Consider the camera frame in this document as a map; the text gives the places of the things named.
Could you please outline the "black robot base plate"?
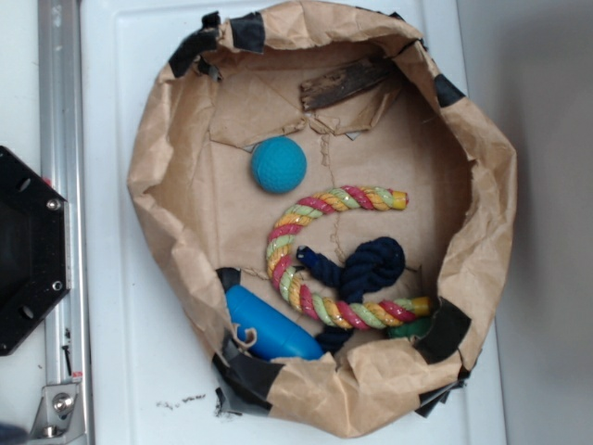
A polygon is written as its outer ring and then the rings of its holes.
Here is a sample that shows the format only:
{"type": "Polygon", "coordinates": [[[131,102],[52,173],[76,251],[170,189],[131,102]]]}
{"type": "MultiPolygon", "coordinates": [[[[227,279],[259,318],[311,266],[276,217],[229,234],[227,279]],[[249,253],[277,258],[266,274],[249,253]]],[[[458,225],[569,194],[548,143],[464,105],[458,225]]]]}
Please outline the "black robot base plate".
{"type": "Polygon", "coordinates": [[[1,355],[12,354],[69,291],[66,200],[1,148],[1,355]]]}

